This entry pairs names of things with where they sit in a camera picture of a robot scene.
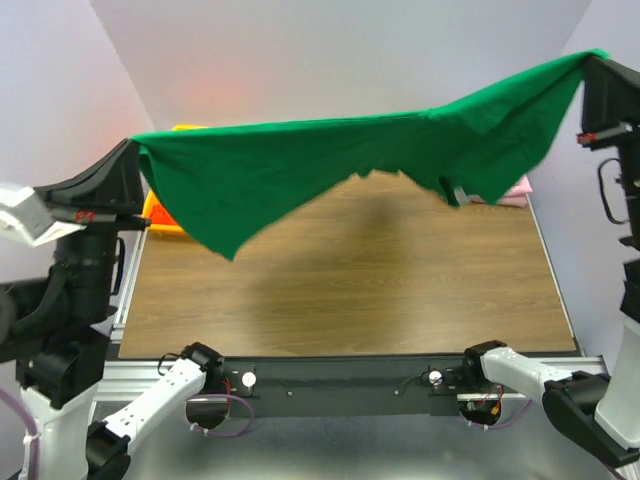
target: orange bin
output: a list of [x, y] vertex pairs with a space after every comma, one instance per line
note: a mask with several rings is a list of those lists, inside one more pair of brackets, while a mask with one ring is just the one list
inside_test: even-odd
[[[194, 128], [206, 128], [200, 125], [176, 125], [173, 127], [174, 131], [178, 130], [191, 130]], [[142, 216], [151, 219], [151, 226], [149, 230], [159, 235], [186, 235], [186, 232], [180, 225], [169, 215], [166, 208], [162, 206], [156, 194], [149, 190], [147, 198], [144, 201], [144, 207], [142, 209]]]

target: wooden table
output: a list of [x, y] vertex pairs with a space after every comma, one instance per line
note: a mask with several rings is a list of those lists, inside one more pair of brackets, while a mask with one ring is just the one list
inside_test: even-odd
[[404, 176], [354, 177], [230, 263], [149, 234], [121, 348], [226, 356], [460, 352], [499, 339], [572, 351], [528, 208], [447, 206]]

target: folded pink towel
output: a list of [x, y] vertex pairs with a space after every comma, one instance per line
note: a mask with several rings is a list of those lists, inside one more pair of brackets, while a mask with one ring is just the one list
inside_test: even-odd
[[[533, 189], [529, 184], [529, 179], [524, 176], [504, 194], [504, 197], [498, 200], [498, 205], [520, 208], [526, 207], [527, 194], [531, 192], [533, 192]], [[485, 203], [479, 195], [469, 195], [469, 200], [473, 203]]]

